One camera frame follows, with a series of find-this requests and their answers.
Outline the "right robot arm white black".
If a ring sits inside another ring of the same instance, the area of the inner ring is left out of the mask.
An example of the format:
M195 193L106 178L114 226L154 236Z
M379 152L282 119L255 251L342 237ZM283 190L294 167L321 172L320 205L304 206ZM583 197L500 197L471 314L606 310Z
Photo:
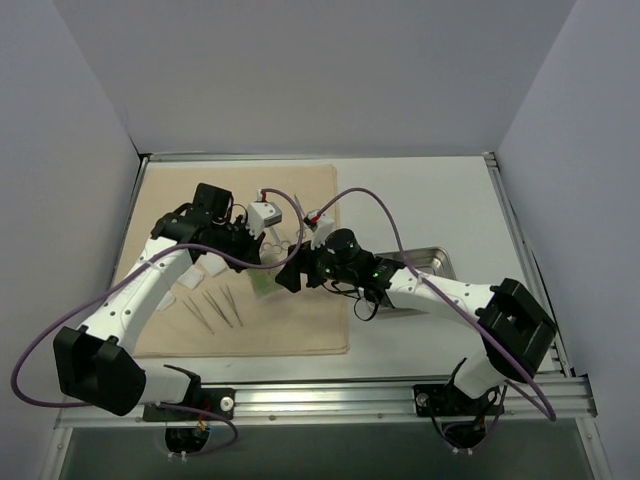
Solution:
M469 411L486 391L508 381L530 383L557 334L534 296L511 278L488 285L422 273L363 249L349 229L334 231L322 246L307 241L290 252L276 281L292 293L345 284L375 306L432 314L478 333L481 351L462 362L443 390L455 412Z

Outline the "white gauze pad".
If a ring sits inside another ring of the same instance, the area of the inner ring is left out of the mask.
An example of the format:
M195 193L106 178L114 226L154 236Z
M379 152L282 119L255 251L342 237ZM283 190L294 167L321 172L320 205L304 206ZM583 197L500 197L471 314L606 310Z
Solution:
M195 265L192 265L177 280L177 283L189 290L195 290L204 280L204 273Z
M227 269L225 260L219 255L207 253L199 258L201 268L209 277L216 277Z
M168 309L174 302L176 298L171 291L166 292L159 303L156 305L155 310L158 312L164 311Z

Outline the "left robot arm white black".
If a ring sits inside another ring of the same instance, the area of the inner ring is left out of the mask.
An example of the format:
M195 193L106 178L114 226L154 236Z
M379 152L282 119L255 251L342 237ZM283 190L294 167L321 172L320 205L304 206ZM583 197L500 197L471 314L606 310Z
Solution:
M180 367L144 368L133 357L136 343L160 301L209 249L229 266L257 265L264 230L279 209L264 198L231 216L230 191L201 183L191 202L163 215L151 230L123 285L77 328L53 340L63 394L124 416L136 406L165 403L179 419L202 405L198 376Z

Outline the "green glove packet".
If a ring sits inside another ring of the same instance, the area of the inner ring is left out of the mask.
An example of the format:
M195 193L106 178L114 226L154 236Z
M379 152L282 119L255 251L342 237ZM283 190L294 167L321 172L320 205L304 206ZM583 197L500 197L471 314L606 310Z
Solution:
M260 261L263 265L275 264L283 258L281 251L265 250L260 253ZM252 290L258 299L266 298L282 289L282 286L275 280L281 270L282 266L269 269L249 269L246 271Z

